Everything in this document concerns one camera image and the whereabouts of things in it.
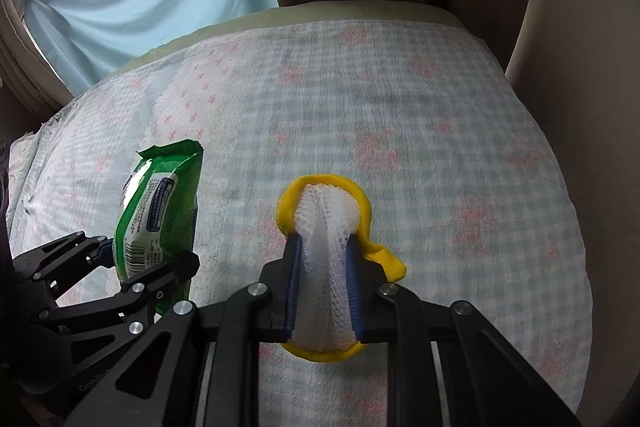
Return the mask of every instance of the brown curtain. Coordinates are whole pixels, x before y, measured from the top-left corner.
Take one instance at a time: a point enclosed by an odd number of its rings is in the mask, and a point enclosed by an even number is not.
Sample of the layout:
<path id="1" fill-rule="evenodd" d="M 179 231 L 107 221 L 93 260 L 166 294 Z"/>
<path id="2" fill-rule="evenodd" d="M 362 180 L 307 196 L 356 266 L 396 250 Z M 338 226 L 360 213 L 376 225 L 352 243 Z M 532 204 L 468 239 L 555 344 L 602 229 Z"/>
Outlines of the brown curtain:
<path id="1" fill-rule="evenodd" d="M 0 4 L 0 79 L 41 122 L 73 99 L 36 48 L 11 0 Z"/>

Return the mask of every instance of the yellow tab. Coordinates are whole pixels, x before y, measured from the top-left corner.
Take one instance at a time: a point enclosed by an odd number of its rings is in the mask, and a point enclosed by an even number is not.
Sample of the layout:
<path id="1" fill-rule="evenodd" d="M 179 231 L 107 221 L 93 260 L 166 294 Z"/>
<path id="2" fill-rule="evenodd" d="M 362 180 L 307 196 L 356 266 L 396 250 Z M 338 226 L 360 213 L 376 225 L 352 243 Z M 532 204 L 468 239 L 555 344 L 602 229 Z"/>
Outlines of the yellow tab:
<path id="1" fill-rule="evenodd" d="M 320 184 L 343 188 L 353 196 L 360 212 L 356 236 L 362 245 L 364 258 L 382 265 L 386 279 L 389 282 L 401 280 L 406 274 L 406 266 L 385 247 L 369 240 L 371 227 L 371 204 L 369 203 L 369 198 L 360 187 L 348 178 L 338 176 L 338 174 L 310 174 L 301 176 L 293 181 L 278 201 L 276 222 L 280 231 L 285 236 L 296 231 L 295 214 L 302 191 L 307 185 Z M 344 351 L 305 351 L 291 343 L 282 344 L 282 346 L 297 357 L 311 362 L 339 362 L 359 353 L 365 347 L 364 344 L 356 343 Z"/>

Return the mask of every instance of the green plastic wrapper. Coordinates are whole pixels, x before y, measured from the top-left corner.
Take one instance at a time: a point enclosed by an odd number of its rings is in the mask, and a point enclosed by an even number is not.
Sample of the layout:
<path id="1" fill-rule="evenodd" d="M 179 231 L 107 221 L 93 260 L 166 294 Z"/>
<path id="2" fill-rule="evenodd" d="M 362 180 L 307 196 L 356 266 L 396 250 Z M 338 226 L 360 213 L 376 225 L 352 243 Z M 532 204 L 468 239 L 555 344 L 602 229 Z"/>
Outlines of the green plastic wrapper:
<path id="1" fill-rule="evenodd" d="M 202 146 L 194 140 L 149 147 L 122 191 L 113 234 L 113 258 L 121 281 L 184 250 L 193 250 L 196 192 Z M 188 281 L 156 306 L 163 314 L 189 296 Z"/>

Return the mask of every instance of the bed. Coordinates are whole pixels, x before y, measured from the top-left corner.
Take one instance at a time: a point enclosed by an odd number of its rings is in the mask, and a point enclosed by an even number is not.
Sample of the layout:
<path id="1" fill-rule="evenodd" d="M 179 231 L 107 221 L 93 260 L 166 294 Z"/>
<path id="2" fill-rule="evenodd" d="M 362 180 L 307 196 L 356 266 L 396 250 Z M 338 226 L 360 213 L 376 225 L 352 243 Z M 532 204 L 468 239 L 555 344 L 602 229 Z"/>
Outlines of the bed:
<path id="1" fill-rule="evenodd" d="M 191 284 L 224 299 L 282 253 L 276 201 L 336 172 L 372 203 L 372 239 L 422 299 L 471 301 L 576 410 L 591 290 L 574 207 L 545 137 L 484 42 L 449 12 L 318 2 L 201 29 L 157 48 L 12 145 L 14 255 L 84 230 L 112 235 L 135 151 L 205 150 Z M 98 269 L 61 305 L 118 289 Z M 385 349 L 315 364 L 260 349 L 264 425 L 384 425 Z"/>

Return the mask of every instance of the mattress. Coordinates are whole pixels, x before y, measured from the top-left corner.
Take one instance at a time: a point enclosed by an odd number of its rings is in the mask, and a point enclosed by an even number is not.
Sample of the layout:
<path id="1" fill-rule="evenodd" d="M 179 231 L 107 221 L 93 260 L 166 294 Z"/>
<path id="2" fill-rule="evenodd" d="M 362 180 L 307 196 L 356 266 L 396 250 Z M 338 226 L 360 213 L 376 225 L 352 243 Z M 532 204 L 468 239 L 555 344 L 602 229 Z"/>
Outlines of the mattress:
<path id="1" fill-rule="evenodd" d="M 285 239 L 274 210 L 302 174 L 370 198 L 371 238 L 402 284 L 472 302 L 572 409 L 591 291 L 558 163 L 484 42 L 444 10 L 314 3 L 213 26 L 153 50 L 11 149 L 14 255 L 74 230 L 112 235 L 136 150 L 202 143 L 191 285 L 198 305 L 258 279 Z M 97 269 L 62 305 L 118 289 Z M 340 363 L 260 348 L 263 425 L 384 425 L 385 346 Z"/>

